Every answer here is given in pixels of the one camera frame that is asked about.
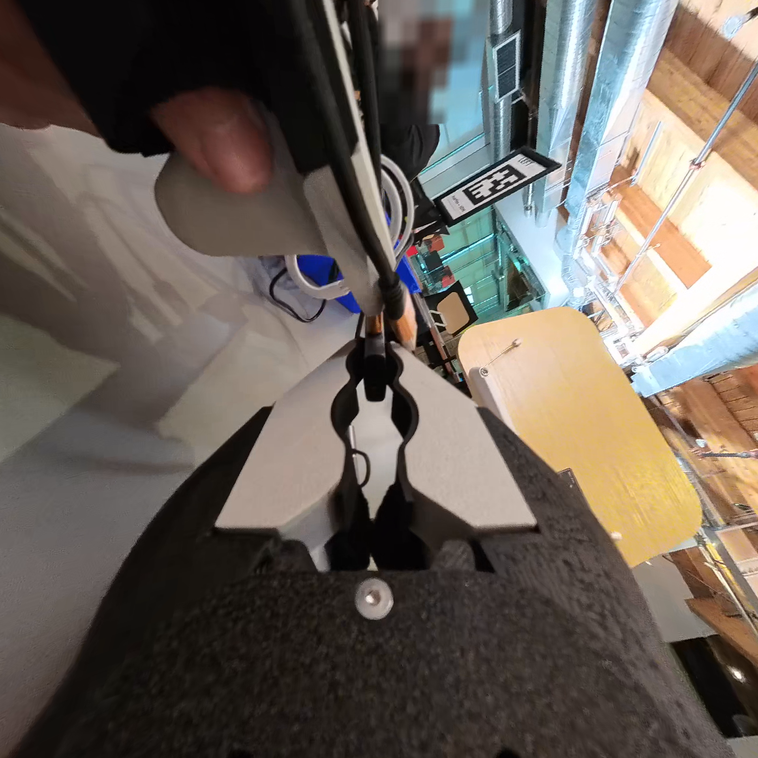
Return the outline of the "grey desk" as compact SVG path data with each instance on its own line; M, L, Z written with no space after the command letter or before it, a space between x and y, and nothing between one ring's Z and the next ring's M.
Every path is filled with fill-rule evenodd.
M2 756L69 669L149 521L353 335L166 228L161 158L2 125Z

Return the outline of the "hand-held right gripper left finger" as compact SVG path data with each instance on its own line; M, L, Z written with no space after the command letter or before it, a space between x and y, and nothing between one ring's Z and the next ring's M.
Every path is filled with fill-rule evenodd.
M361 455L349 434L362 348L350 340L271 407L216 530L299 542L321 572L368 566Z

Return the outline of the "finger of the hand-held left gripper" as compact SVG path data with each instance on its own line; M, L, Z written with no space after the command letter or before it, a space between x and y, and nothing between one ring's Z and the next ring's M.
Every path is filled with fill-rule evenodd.
M156 179L156 203L173 234L213 257L324 255L336 261L368 315L383 308L378 274L358 238L332 170L296 170L278 120L262 113L273 151L273 175L253 194L228 193L169 156Z
M391 231L384 213L382 170L375 168L368 138L365 133L365 112L368 104L368 85L362 83L358 72L358 39L352 36L349 23L340 22L341 15L350 19L349 9L340 2L323 1L329 26L332 47L343 78L344 99L349 107L355 129L356 143L352 161L356 180L361 190L366 210L385 256L394 256L394 232Z

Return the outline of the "person's left hand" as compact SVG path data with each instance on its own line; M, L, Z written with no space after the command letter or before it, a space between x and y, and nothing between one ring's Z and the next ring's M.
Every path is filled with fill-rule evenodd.
M182 92L152 109L151 118L175 152L222 190L248 194L269 185L268 128L243 93L216 87Z

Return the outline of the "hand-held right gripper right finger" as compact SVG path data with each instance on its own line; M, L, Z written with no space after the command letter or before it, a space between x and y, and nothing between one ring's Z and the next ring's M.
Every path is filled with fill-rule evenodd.
M373 521L377 567L429 567L445 544L537 529L507 460L464 393L387 347L396 475Z

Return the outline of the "blue plastic bin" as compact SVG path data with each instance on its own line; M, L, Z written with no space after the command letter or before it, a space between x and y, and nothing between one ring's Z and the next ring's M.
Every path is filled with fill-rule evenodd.
M328 283L343 279L343 275L336 267L335 261L327 256L300 255L297 256L297 261L301 273L314 285L325 286ZM403 257L400 260L396 273L411 293L420 293L422 291L421 284L408 258ZM353 314L358 314L360 311L354 295L350 292L336 298L336 301Z

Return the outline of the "foil insulated duct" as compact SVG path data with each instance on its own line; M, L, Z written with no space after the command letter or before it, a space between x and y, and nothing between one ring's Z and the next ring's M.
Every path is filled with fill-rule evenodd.
M613 1L565 209L577 230L589 198L610 182L665 42L677 1Z
M650 397L686 382L757 362L757 290L736 296L675 348L634 373L635 393Z

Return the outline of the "wooden board stand white base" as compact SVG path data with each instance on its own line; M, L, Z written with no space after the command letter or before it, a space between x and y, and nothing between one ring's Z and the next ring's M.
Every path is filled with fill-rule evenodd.
M630 567L696 535L696 490L589 317L556 307L476 324L458 359L479 405L573 473Z

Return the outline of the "black cable orange plug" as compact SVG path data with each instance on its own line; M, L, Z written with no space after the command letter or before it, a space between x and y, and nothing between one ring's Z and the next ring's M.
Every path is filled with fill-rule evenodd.
M368 28L368 9L364 2L347 1L347 20L353 49L353 61L358 77L360 100L364 115L365 136L368 152L377 182L381 182L381 140L377 97L374 47ZM418 326L412 298L395 271L395 257L391 261L384 254L373 260L380 275L380 289L387 317L397 342L413 352L418 336Z

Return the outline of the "framed marker poster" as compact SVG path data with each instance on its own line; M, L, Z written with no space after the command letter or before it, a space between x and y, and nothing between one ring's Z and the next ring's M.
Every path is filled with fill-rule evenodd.
M562 167L554 159L524 146L445 191L432 203L444 224L450 227Z

